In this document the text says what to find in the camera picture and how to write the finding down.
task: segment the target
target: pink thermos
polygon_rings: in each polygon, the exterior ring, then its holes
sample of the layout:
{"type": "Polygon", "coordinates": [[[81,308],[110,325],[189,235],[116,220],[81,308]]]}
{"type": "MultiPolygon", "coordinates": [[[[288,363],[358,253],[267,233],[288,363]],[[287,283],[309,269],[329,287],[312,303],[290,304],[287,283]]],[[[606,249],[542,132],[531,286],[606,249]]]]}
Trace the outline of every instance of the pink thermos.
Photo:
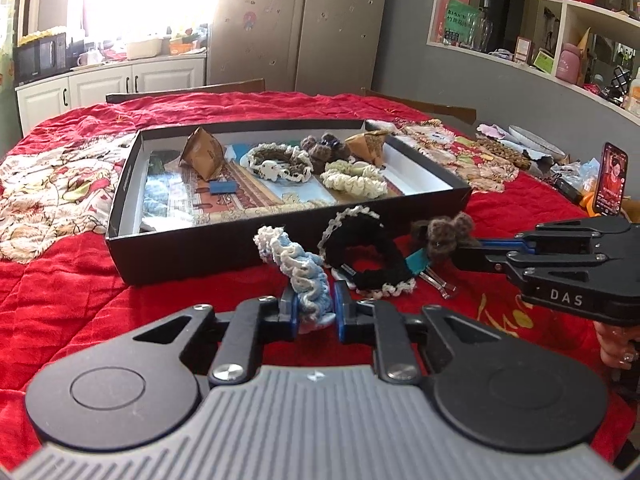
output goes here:
{"type": "Polygon", "coordinates": [[[575,85],[580,74],[580,49],[571,43],[562,45],[556,77],[575,85]]]}

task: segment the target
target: white bottle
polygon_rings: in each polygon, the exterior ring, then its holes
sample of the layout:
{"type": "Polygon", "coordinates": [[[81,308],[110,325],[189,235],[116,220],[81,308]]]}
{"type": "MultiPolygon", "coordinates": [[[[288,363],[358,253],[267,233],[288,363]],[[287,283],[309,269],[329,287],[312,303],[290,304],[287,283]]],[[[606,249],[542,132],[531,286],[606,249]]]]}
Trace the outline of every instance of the white bottle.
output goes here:
{"type": "Polygon", "coordinates": [[[629,99],[626,103],[626,110],[636,117],[640,117],[640,68],[636,78],[629,85],[629,99]]]}

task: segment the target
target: black box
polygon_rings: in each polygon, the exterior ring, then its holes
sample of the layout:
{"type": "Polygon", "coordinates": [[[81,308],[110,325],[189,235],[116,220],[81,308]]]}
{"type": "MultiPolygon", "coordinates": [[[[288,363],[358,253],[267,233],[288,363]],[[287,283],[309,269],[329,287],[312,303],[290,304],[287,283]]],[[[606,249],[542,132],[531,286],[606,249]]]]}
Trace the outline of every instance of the black box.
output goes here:
{"type": "MultiPolygon", "coordinates": [[[[132,144],[113,198],[106,242],[124,282],[129,285],[204,276],[224,270],[260,264],[253,238],[263,225],[284,226],[292,241],[317,253],[317,244],[329,220],[354,204],[341,203],[321,208],[247,218],[224,223],[198,225],[162,232],[139,232],[148,154],[153,146],[166,143],[181,151],[186,138],[202,126],[223,146],[239,142],[278,142],[319,137],[326,130],[345,139],[373,130],[362,120],[261,120],[215,124],[193,124],[140,130],[132,144]]],[[[418,151],[393,136],[386,136],[387,156],[401,175],[403,185],[415,182],[412,194],[359,202],[380,215],[393,236],[408,234],[410,223],[438,215],[454,216],[463,210],[470,187],[418,151]]]]}

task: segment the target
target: smartphone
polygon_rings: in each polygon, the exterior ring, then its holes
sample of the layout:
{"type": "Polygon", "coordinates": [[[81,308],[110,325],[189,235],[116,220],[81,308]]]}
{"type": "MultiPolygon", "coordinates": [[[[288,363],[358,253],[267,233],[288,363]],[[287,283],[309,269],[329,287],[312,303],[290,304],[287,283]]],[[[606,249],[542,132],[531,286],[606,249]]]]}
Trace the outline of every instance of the smartphone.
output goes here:
{"type": "Polygon", "coordinates": [[[607,216],[620,214],[625,190],[628,155],[610,142],[605,142],[600,159],[593,210],[607,216]]]}

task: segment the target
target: chair backrest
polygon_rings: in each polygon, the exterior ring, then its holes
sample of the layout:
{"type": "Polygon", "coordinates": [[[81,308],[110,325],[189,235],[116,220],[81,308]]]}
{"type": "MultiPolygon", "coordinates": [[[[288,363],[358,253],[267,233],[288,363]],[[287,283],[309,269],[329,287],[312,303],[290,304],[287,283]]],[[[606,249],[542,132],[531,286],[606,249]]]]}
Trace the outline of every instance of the chair backrest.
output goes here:
{"type": "Polygon", "coordinates": [[[418,110],[426,114],[438,114],[456,117],[466,124],[474,124],[476,122],[477,112],[474,108],[423,103],[421,101],[413,101],[411,99],[402,99],[401,97],[384,95],[367,88],[362,89],[362,95],[364,97],[380,97],[389,101],[395,101],[396,103],[402,103],[403,105],[407,105],[409,108],[413,108],[414,110],[418,110]]]}
{"type": "Polygon", "coordinates": [[[249,79],[235,83],[223,83],[219,85],[197,86],[196,88],[185,88],[182,90],[167,90],[160,92],[140,92],[137,94],[107,94],[106,99],[109,104],[117,105],[124,101],[139,99],[141,97],[158,97],[163,95],[190,94],[192,92],[205,92],[208,94],[224,94],[226,92],[264,92],[264,79],[249,79]]]}

